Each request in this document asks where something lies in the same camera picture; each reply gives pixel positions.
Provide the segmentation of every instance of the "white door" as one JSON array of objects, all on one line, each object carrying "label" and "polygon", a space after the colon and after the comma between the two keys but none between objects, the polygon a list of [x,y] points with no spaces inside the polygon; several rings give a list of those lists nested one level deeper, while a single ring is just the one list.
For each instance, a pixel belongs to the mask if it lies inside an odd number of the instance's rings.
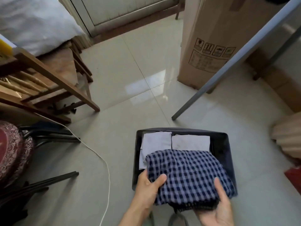
[{"label": "white door", "polygon": [[178,3],[178,0],[71,1],[92,37]]}]

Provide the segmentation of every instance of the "black bin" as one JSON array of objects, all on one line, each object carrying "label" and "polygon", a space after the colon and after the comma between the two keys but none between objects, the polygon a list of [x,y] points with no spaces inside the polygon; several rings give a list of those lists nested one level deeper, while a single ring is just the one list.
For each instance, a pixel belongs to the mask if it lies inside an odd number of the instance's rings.
[{"label": "black bin", "polygon": [[152,132],[172,132],[172,136],[178,135],[197,135],[197,136],[210,136],[210,152],[219,160],[223,165],[227,174],[229,175],[232,183],[237,190],[229,138],[226,133],[213,132],[199,129],[189,129],[189,128],[149,128],[138,130],[136,133],[136,143],[135,143],[135,156],[134,156],[134,169],[133,169],[133,180],[132,189],[135,190],[138,176],[143,170],[139,170],[139,156],[140,148],[142,143],[142,136],[144,133]]}]

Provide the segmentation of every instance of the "blue plaid fabric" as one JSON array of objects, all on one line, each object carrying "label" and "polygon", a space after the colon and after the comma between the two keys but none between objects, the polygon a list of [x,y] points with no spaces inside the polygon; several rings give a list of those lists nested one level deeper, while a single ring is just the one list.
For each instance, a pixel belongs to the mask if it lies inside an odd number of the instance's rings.
[{"label": "blue plaid fabric", "polygon": [[167,175],[155,205],[168,203],[179,211],[213,209],[219,201],[215,177],[220,179],[229,198],[237,195],[223,166],[210,152],[167,149],[147,155],[146,162],[151,182],[161,174]]}]

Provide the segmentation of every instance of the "folded clothing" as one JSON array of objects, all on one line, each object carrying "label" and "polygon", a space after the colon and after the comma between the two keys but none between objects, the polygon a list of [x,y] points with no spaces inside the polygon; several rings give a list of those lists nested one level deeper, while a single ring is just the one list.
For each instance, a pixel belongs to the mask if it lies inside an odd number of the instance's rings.
[{"label": "folded clothing", "polygon": [[148,154],[165,149],[171,149],[171,134],[171,132],[154,132],[145,133],[143,135],[139,156],[140,170],[146,168],[145,157]]},{"label": "folded clothing", "polygon": [[219,201],[214,187],[218,177],[229,198],[236,189],[221,163],[206,151],[166,149],[146,156],[148,178],[154,182],[161,174],[167,181],[159,188],[155,205],[168,203],[177,211],[214,209]]},{"label": "folded clothing", "polygon": [[209,152],[210,137],[196,135],[174,135],[171,137],[172,149],[182,151]]}]

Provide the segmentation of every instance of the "power cord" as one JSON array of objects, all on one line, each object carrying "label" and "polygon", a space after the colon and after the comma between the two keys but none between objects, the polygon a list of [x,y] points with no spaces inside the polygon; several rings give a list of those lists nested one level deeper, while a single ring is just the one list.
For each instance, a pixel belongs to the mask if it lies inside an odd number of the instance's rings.
[{"label": "power cord", "polygon": [[[66,127],[65,125],[63,125],[63,124],[60,124],[60,123],[58,123],[58,122],[56,122],[56,121],[53,121],[53,120],[51,120],[51,119],[49,119],[49,118],[47,118],[47,117],[44,117],[44,116],[42,116],[42,115],[40,115],[40,114],[37,114],[38,116],[40,116],[40,117],[43,117],[43,118],[45,118],[45,119],[47,119],[47,120],[50,120],[50,121],[52,121],[52,122],[55,122],[55,123],[57,123],[57,124],[59,124],[59,125],[62,125],[62,126],[64,126],[66,129],[68,129],[79,141],[81,141],[81,139],[80,138],[78,138],[68,127]],[[109,192],[108,192],[108,203],[107,203],[107,207],[106,207],[106,210],[104,211],[104,214],[103,214],[103,217],[102,217],[102,219],[101,219],[101,221],[100,221],[100,225],[99,226],[101,226],[101,224],[102,224],[102,221],[103,221],[103,219],[104,219],[104,216],[106,215],[106,213],[107,213],[107,210],[108,210],[108,207],[109,207],[109,200],[110,200],[110,187],[111,187],[111,181],[110,181],[110,171],[109,171],[109,166],[108,166],[108,163],[98,154],[98,153],[96,153],[96,151],[94,151],[92,148],[90,148],[90,147],[88,147],[88,145],[86,145],[83,141],[81,141],[88,149],[90,149],[91,151],[93,151],[101,160],[103,160],[105,163],[106,163],[106,166],[107,166],[107,168],[108,168],[108,175],[109,175]]]}]

